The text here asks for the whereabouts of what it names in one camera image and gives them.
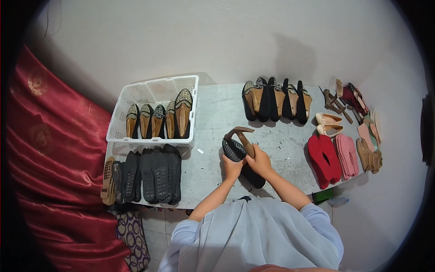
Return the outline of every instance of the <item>white wall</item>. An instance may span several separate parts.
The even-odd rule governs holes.
[[[47,36],[45,9],[28,44],[109,110],[124,85],[183,73],[198,73],[203,85],[258,75],[354,83],[380,114],[384,166],[339,192],[351,199],[334,210],[345,244],[341,269],[372,270],[401,244],[423,193],[419,115],[427,88],[416,45],[389,1],[76,0],[62,1],[61,11],[53,0]]]

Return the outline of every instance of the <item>gray work table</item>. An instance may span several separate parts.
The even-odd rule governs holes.
[[[336,113],[324,108],[325,99],[319,88],[305,86],[313,101],[310,118],[303,126],[297,120],[290,121],[282,117],[278,122],[248,121],[241,98],[242,88],[243,84],[211,85],[198,88],[197,117],[194,128],[195,147],[190,150],[179,149],[182,154],[181,201],[175,206],[176,208],[195,208],[223,181],[222,138],[235,126],[255,129],[254,133],[245,133],[245,136],[252,143],[258,143],[260,148],[269,154],[273,169],[282,177],[307,195],[321,191],[308,158],[307,142],[313,134],[317,134],[315,114],[323,112],[336,115]],[[343,118],[341,125],[344,127],[342,133],[351,136],[355,144],[359,137],[358,122],[351,111],[347,110],[347,113],[354,122],[349,124],[341,115]],[[113,154],[117,160],[125,161],[126,154],[117,156],[114,144],[109,143],[106,158]],[[364,173],[359,157],[358,164],[359,174]],[[328,188],[342,182],[345,182],[343,178],[334,185],[329,185]],[[230,190],[226,202],[245,195],[279,199],[275,190],[267,182],[263,188],[255,189],[248,181],[240,177]],[[150,205],[144,199],[137,203]],[[174,207],[167,204],[151,206]]]

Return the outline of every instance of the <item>hammer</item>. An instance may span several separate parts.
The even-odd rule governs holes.
[[[230,130],[227,134],[225,134],[224,139],[227,142],[231,142],[231,138],[233,137],[233,134],[237,134],[240,141],[242,142],[246,152],[251,158],[255,158],[255,151],[252,147],[251,143],[248,141],[248,139],[243,135],[243,132],[254,132],[252,128],[245,128],[245,127],[235,127]]]

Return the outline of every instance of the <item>hand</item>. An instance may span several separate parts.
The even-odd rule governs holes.
[[[258,147],[258,144],[253,144],[252,147],[255,151],[255,158],[251,158],[246,154],[246,162],[254,170],[255,173],[259,174],[262,178],[266,179],[271,173],[273,173],[271,160],[266,152]]]
[[[246,163],[245,159],[239,162],[234,162],[227,158],[227,156],[224,154],[222,155],[222,159],[225,163],[225,178],[236,181],[236,179],[240,176],[240,171],[242,170],[243,165]]]

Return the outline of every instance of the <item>plastic bottle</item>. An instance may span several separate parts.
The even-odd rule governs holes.
[[[335,198],[328,199],[328,204],[334,208],[338,208],[340,206],[343,206],[344,204],[346,204],[348,202],[349,202],[349,199],[345,198],[344,196],[339,197],[339,198],[335,197]]]

